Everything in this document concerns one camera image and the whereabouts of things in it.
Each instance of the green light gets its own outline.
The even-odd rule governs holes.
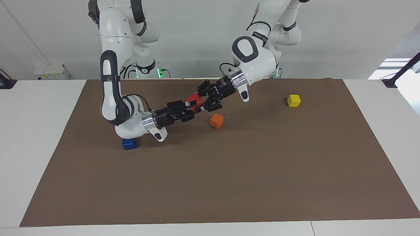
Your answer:
[[[163,78],[164,75],[163,75],[162,71],[159,68],[157,69],[157,71],[158,71],[157,74],[158,74],[159,78],[160,79]]]

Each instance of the blue cube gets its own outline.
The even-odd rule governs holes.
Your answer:
[[[126,151],[136,149],[136,139],[123,139],[123,148]]]

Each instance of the black stand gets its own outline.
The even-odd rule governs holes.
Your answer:
[[[395,85],[396,80],[398,80],[407,70],[411,69],[415,64],[420,61],[420,52],[417,53],[416,56],[413,57],[398,73],[392,77],[392,79],[383,79],[382,82],[385,84],[387,88],[394,88],[397,89],[398,87]]]
[[[11,89],[13,86],[15,86],[17,80],[6,79],[6,77],[0,74],[0,82],[3,83],[3,85],[0,85],[0,89]]]

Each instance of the tabletop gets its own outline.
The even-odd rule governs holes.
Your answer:
[[[420,117],[381,81],[344,80],[416,206]],[[1,235],[418,235],[420,219],[19,228],[85,80],[19,81],[0,91]]]

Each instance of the orange cube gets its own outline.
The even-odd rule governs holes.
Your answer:
[[[223,116],[219,115],[219,114],[215,114],[211,119],[210,119],[210,125],[213,126],[216,129],[219,129],[222,125],[223,125],[223,121],[225,120],[225,118],[223,118]]]

